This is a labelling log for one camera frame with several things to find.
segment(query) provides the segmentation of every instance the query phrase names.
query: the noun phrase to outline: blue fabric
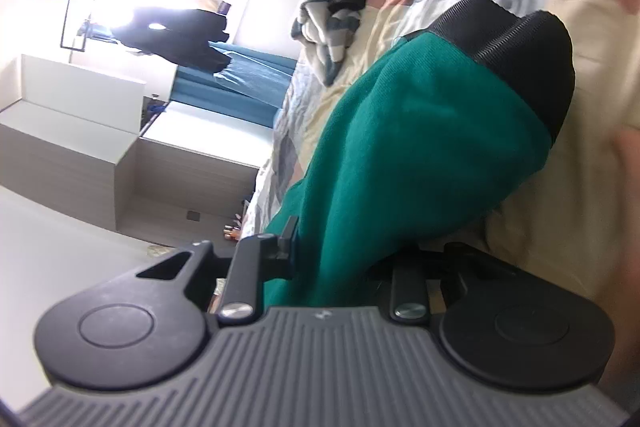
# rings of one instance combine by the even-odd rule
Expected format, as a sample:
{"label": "blue fabric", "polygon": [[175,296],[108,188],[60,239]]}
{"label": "blue fabric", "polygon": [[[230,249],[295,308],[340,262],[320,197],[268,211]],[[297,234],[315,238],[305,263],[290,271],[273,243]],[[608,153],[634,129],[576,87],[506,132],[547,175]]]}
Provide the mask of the blue fabric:
{"label": "blue fabric", "polygon": [[296,61],[233,44],[211,43],[231,58],[220,73],[178,67],[171,100],[273,127]]}

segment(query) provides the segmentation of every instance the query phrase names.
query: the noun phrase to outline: bed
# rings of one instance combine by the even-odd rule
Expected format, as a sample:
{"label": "bed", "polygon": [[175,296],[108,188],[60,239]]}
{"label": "bed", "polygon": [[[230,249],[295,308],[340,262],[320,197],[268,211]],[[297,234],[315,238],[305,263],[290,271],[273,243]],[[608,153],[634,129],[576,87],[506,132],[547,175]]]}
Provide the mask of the bed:
{"label": "bed", "polygon": [[[243,235],[260,232],[305,174],[340,97],[395,39],[425,28],[459,0],[368,0],[331,87],[300,60],[274,125],[271,157],[258,174]],[[576,91],[545,168],[482,227],[466,229],[494,255],[585,296],[615,262],[618,164],[610,143],[621,124],[640,126],[640,0],[495,0],[516,15],[545,9],[574,45]]]}

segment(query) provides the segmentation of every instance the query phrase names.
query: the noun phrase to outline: green fabric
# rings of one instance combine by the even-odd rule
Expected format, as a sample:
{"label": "green fabric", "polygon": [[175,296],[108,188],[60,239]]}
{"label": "green fabric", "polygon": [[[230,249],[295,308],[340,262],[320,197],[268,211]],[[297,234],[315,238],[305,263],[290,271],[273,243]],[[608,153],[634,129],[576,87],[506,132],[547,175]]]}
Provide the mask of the green fabric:
{"label": "green fabric", "polygon": [[356,304],[368,267],[497,206],[551,143],[490,70],[434,34],[401,40],[336,105],[267,227],[300,218],[299,272],[266,283],[265,306]]}

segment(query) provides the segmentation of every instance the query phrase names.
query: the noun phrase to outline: gray ribbed panel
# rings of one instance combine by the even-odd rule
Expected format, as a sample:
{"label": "gray ribbed panel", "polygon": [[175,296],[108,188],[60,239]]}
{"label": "gray ribbed panel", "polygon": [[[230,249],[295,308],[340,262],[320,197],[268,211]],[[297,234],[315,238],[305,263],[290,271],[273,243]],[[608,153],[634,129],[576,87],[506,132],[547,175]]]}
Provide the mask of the gray ribbed panel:
{"label": "gray ribbed panel", "polygon": [[450,365],[430,334],[377,309],[272,309],[226,328],[175,379],[123,394],[56,387],[21,418],[42,427],[608,427],[626,414],[593,387],[498,391]]}

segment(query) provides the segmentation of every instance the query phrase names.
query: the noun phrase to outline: metal bolt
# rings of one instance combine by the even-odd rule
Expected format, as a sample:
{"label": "metal bolt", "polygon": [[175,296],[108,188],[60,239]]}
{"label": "metal bolt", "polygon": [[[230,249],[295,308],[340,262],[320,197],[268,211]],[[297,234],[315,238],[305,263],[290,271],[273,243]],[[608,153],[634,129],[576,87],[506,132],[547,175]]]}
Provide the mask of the metal bolt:
{"label": "metal bolt", "polygon": [[408,321],[414,321],[421,319],[427,313],[427,308],[424,304],[418,304],[417,302],[405,302],[400,304],[398,308],[394,310],[396,317],[405,319]]}
{"label": "metal bolt", "polygon": [[254,313],[254,307],[246,302],[231,302],[222,306],[220,315],[226,319],[241,320],[250,317]]}

